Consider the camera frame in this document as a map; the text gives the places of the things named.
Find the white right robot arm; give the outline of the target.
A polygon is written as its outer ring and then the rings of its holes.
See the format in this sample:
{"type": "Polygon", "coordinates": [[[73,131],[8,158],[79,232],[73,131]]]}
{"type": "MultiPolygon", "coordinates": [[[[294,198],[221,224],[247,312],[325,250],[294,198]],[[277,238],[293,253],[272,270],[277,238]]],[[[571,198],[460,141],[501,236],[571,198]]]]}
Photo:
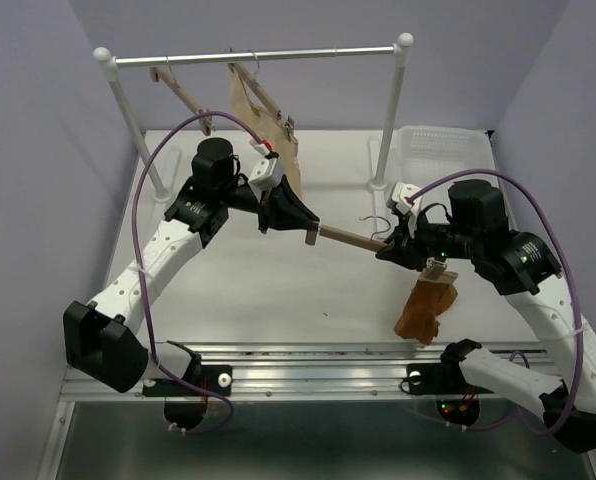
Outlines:
{"type": "Polygon", "coordinates": [[[442,223],[427,219],[414,185],[397,183],[388,200],[398,223],[378,258],[419,275],[395,333],[426,345],[437,337],[438,318],[457,296],[445,263],[466,260],[525,320],[556,373],[530,370],[465,339],[449,344],[439,363],[424,368],[420,384],[493,392],[532,413],[567,449],[596,449],[596,334],[580,312],[563,262],[550,243],[510,227],[504,196],[489,182],[459,181],[448,195],[442,223]]]}

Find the brown underwear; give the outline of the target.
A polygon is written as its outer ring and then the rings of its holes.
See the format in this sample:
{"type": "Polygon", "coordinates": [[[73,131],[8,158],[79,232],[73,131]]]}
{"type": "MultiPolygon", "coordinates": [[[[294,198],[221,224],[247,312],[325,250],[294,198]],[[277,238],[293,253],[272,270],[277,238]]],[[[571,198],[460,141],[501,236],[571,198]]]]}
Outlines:
{"type": "Polygon", "coordinates": [[[439,333],[438,317],[453,305],[457,296],[452,284],[418,280],[394,326],[395,334],[430,345],[439,333]]]}

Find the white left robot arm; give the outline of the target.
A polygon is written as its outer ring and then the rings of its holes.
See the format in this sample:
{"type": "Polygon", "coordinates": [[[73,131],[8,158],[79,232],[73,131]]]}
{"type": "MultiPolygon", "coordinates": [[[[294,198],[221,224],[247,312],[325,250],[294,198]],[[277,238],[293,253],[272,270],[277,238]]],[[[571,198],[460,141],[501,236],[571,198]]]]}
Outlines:
{"type": "Polygon", "coordinates": [[[151,239],[132,240],[133,261],[88,303],[72,302],[63,314],[69,366],[125,393],[157,366],[153,350],[137,334],[151,329],[150,308],[193,257],[205,249],[231,210],[256,216],[258,229],[315,232],[318,217],[293,191],[278,152],[267,142],[255,145],[261,159],[249,175],[240,170],[232,144],[224,138],[202,141],[183,183],[151,239]]]}

